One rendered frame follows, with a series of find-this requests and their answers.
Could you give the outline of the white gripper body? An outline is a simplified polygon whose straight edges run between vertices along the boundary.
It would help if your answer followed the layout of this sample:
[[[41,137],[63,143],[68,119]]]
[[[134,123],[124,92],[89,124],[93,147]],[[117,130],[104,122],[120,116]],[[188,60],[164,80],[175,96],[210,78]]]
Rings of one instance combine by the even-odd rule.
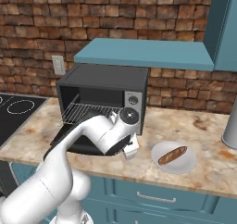
[[[130,160],[135,157],[138,149],[139,149],[139,144],[137,141],[137,136],[133,135],[131,137],[130,142],[124,147],[123,155],[125,156],[127,160]]]

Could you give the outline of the brown baguette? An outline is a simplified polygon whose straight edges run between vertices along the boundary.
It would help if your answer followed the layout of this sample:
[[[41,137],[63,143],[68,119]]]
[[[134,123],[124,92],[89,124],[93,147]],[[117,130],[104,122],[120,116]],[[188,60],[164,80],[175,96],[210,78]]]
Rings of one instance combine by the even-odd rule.
[[[168,153],[166,153],[165,155],[161,156],[158,159],[158,164],[160,166],[166,165],[169,162],[174,161],[175,159],[179,158],[180,156],[182,156],[185,152],[187,151],[187,147],[186,146],[180,146]]]

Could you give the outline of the white round plate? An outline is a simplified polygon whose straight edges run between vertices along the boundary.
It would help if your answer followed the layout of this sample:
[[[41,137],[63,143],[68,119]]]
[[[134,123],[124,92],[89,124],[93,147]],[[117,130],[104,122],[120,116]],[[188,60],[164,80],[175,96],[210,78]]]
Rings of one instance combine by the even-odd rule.
[[[160,166],[158,164],[158,159],[165,155],[166,153],[180,147],[186,146],[187,151],[180,156],[179,158],[175,159],[172,162],[167,163],[166,165]],[[173,174],[184,174],[192,171],[196,166],[196,156],[192,149],[184,145],[183,143],[175,142],[175,141],[164,141],[157,143],[151,152],[151,157],[154,164],[161,168],[162,170],[173,173]]]

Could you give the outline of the black toaster oven door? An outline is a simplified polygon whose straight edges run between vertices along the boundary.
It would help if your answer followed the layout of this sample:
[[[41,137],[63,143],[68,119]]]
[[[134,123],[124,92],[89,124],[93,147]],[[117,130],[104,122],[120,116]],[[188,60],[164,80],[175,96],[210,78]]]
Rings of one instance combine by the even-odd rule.
[[[44,154],[44,157],[53,150],[72,130],[74,126],[72,124],[64,124],[60,129],[54,140],[50,143],[51,147]],[[126,145],[128,141],[127,138],[120,140],[119,142],[113,144],[109,150],[106,152],[106,156],[114,156],[120,152]],[[88,156],[102,156],[103,153],[94,145],[94,143],[87,138],[85,135],[80,136],[68,149],[71,153],[88,155]]]

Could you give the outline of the black toaster oven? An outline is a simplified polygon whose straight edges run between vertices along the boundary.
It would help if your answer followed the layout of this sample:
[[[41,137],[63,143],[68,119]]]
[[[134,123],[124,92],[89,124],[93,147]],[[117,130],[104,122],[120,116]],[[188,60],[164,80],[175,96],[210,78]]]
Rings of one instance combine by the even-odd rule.
[[[147,83],[147,68],[78,63],[56,82],[56,90],[60,110],[70,103],[133,108],[139,113],[141,135]],[[131,96],[138,98],[136,105],[129,103]]]

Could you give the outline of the dark oven under hob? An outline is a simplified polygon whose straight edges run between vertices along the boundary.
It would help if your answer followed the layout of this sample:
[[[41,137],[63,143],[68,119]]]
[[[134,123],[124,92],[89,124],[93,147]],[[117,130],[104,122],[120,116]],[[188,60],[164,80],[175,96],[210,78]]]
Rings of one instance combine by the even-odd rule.
[[[6,161],[0,160],[0,189],[5,197],[8,197],[15,189],[18,188],[10,167]]]

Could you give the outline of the teal drawer front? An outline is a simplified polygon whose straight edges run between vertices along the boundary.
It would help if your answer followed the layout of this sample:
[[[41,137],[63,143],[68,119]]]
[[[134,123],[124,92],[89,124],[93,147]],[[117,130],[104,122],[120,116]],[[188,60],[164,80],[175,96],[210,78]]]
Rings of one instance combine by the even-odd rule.
[[[213,214],[218,203],[218,197],[211,194],[193,193],[177,189],[165,188],[143,183],[104,179],[105,193],[112,198],[118,198],[126,202],[132,202],[139,206],[149,206],[152,208],[164,208],[177,211],[191,211]],[[153,200],[143,199],[137,196],[141,194],[159,197],[164,199],[177,199],[176,203],[163,203]]]
[[[138,209],[106,208],[106,220],[109,224],[218,224],[196,218],[149,213]]]

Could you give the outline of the grey metal cylinder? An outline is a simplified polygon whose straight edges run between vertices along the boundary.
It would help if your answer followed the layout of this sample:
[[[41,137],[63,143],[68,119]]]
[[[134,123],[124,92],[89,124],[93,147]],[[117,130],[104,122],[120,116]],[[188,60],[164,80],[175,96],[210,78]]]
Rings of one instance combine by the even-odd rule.
[[[229,148],[237,150],[237,98],[232,107],[226,129],[221,137]]]

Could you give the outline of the black hob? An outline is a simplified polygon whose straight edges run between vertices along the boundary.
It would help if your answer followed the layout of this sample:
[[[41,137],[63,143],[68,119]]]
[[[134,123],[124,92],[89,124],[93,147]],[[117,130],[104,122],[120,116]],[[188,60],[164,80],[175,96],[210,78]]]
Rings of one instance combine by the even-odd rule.
[[[0,149],[45,101],[45,97],[0,93]]]

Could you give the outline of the teal wall shelf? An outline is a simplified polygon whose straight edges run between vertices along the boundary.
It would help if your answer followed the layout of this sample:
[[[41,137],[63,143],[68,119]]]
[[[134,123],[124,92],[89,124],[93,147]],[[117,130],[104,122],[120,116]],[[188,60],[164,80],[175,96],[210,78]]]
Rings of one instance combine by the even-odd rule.
[[[214,63],[201,42],[95,38],[74,56],[76,63],[207,70]]]

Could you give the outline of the white wall outlet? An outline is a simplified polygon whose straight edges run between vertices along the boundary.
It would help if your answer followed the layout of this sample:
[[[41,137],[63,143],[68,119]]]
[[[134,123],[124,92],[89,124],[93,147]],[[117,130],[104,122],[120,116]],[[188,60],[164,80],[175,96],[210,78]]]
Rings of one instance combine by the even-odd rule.
[[[52,62],[56,75],[64,75],[66,73],[65,62],[62,56],[52,56]]]

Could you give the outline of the teal wall cupboard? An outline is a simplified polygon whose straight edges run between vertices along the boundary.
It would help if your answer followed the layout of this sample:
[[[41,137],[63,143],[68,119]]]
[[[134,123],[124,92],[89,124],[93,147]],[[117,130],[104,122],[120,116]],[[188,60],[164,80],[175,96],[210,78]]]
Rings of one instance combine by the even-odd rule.
[[[237,72],[237,0],[212,0],[204,45],[214,70]]]

